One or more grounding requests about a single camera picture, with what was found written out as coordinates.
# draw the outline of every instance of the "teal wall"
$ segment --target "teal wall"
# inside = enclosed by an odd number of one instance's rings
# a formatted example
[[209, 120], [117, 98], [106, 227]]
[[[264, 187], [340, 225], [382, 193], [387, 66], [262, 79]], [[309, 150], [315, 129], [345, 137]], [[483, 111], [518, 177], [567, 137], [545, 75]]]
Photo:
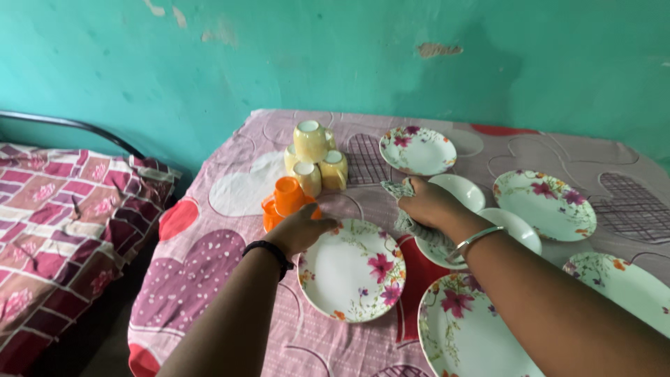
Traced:
[[597, 136], [670, 167], [667, 0], [145, 2], [0, 0], [0, 109], [97, 124], [193, 175], [257, 108]]

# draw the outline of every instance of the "bedsheet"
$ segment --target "bedsheet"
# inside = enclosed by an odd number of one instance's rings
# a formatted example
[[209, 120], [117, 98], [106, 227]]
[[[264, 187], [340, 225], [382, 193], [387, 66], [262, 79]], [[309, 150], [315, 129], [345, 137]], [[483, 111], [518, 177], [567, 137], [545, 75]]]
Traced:
[[0, 374], [23, 373], [121, 276], [180, 175], [151, 159], [0, 143]]
[[596, 210], [595, 234], [579, 242], [543, 239], [543, 257], [562, 266], [597, 250], [642, 266], [670, 283], [670, 179], [649, 158], [618, 142], [528, 129], [349, 113], [258, 110], [205, 163], [186, 196], [161, 219], [161, 241], [137, 297], [128, 329], [136, 376], [153, 376], [203, 313], [238, 264], [245, 244], [263, 235], [262, 199], [283, 176], [282, 153], [299, 121], [331, 127], [349, 161], [348, 188], [324, 191], [327, 215], [359, 218], [386, 229], [401, 245], [407, 283], [395, 308], [369, 323], [325, 317], [290, 274], [279, 284], [263, 366], [264, 376], [432, 376], [418, 340], [423, 292], [449, 270], [393, 229], [397, 206], [379, 182], [400, 181], [379, 154], [389, 129], [420, 125], [456, 145], [451, 173], [475, 182], [495, 207], [497, 176], [533, 169], [560, 177]]

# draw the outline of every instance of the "silver bangle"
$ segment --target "silver bangle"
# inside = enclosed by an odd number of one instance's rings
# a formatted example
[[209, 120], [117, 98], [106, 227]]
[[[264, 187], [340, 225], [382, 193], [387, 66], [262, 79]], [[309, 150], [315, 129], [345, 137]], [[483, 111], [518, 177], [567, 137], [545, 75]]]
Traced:
[[464, 248], [467, 245], [470, 245], [472, 242], [475, 242], [476, 240], [484, 237], [485, 235], [487, 235], [489, 233], [493, 233], [494, 231], [498, 231], [498, 230], [505, 230], [505, 227], [490, 227], [490, 228], [484, 229], [481, 232], [479, 232], [479, 233], [473, 235], [472, 237], [466, 239], [465, 241], [458, 244], [458, 246], [456, 246], [456, 249], [454, 249], [453, 252], [451, 252], [451, 253], [449, 253], [449, 255], [447, 255], [447, 260], [452, 260], [452, 258], [454, 256], [457, 256], [460, 253], [461, 248]]

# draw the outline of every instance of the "grey cloth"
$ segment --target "grey cloth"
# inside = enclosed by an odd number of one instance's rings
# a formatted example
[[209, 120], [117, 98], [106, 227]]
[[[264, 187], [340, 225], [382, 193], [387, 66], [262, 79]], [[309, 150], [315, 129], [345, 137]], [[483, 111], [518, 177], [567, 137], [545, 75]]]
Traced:
[[[381, 183], [381, 186], [389, 194], [393, 195], [396, 200], [400, 200], [401, 197], [414, 196], [414, 188], [409, 182], [409, 179], [403, 180], [403, 183], [384, 180]], [[447, 246], [448, 248], [455, 247], [454, 242], [449, 237], [444, 235], [444, 233], [437, 229], [419, 224], [402, 209], [398, 209], [398, 220], [395, 221], [395, 230], [409, 233], [435, 246]]]

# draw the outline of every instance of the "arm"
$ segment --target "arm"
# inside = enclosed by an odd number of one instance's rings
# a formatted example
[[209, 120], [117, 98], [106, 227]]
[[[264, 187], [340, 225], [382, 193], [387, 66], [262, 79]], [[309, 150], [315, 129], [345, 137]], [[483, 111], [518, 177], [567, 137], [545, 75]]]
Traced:
[[[399, 201], [456, 244], [492, 227], [450, 193], [412, 178]], [[547, 376], [667, 376], [670, 339], [503, 232], [464, 252], [500, 317]]]
[[[337, 226], [333, 219], [311, 220], [315, 209], [316, 204], [302, 207], [263, 239], [291, 260]], [[272, 253], [262, 248], [251, 250], [157, 376], [260, 376], [279, 268]]]

